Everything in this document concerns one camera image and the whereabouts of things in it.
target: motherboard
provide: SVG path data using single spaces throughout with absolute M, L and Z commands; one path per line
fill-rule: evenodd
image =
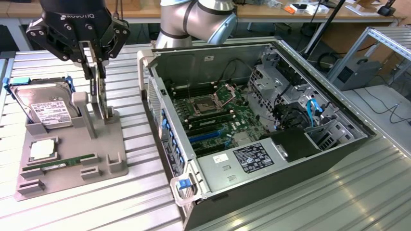
M 258 141 L 267 128 L 254 114 L 247 91 L 222 83 L 174 90 L 174 106 L 198 157 Z

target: metal frame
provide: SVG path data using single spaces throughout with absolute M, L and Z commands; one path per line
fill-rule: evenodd
M 29 24 L 35 18 L 0 18 L 0 25 L 6 25 L 11 31 L 14 40 L 21 51 L 31 51 L 33 46 L 27 40 L 25 31 L 21 29 L 23 24 Z M 126 18 L 129 23 L 146 24 L 146 23 L 161 23 L 161 18 Z M 239 18 L 239 23 L 309 23 L 310 18 Z M 314 23 L 322 23 L 321 26 L 325 26 L 328 19 L 314 19 Z M 393 23 L 397 25 L 397 20 L 393 20 L 392 17 L 388 18 L 368 18 L 362 19 L 361 16 L 357 19 L 334 19 L 334 23 Z M 310 41 L 307 49 L 313 46 L 313 43 L 320 36 L 317 33 Z
M 369 36 L 374 37 L 378 40 L 380 44 L 385 44 L 394 52 L 400 53 L 406 59 L 411 61 L 411 28 L 388 26 L 369 27 L 362 33 L 344 60 L 337 64 L 337 66 L 329 73 L 328 78 L 332 82 L 337 80 L 344 68 L 348 65 L 349 60 L 354 57 L 358 49 L 361 48 Z M 368 57 L 370 57 L 378 45 L 370 48 L 369 52 L 366 53 Z M 396 76 L 389 81 L 389 84 L 392 84 L 397 80 L 397 78 L 405 73 L 405 71 L 410 67 L 411 63 L 409 63 L 405 68 L 398 71 Z

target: metal workbench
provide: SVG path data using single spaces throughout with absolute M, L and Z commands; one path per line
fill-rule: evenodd
M 126 46 L 107 69 L 109 105 L 121 112 L 127 149 L 130 173 L 125 177 L 17 202 L 26 115 L 2 93 L 2 230 L 183 229 L 139 97 L 137 52 L 147 48 Z M 89 91 L 81 68 L 46 51 L 21 52 L 5 65 L 13 76 L 70 73 L 78 91 Z M 408 231 L 410 225 L 411 161 L 380 135 L 329 172 L 197 230 Z

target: green circuit board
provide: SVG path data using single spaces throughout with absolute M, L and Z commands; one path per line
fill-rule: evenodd
M 267 133 L 247 99 L 231 85 L 221 84 L 217 94 L 174 99 L 174 106 L 190 139 L 210 133 L 219 134 L 191 142 L 198 156 L 258 141 Z

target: power supply label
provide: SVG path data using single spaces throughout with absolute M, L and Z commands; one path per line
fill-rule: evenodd
M 31 106 L 45 125 L 61 124 L 71 121 L 65 101 L 34 103 Z
M 234 154 L 239 160 L 245 172 L 247 173 L 253 173 L 262 168 L 274 165 L 274 161 L 270 158 L 262 143 L 257 143 L 235 150 Z

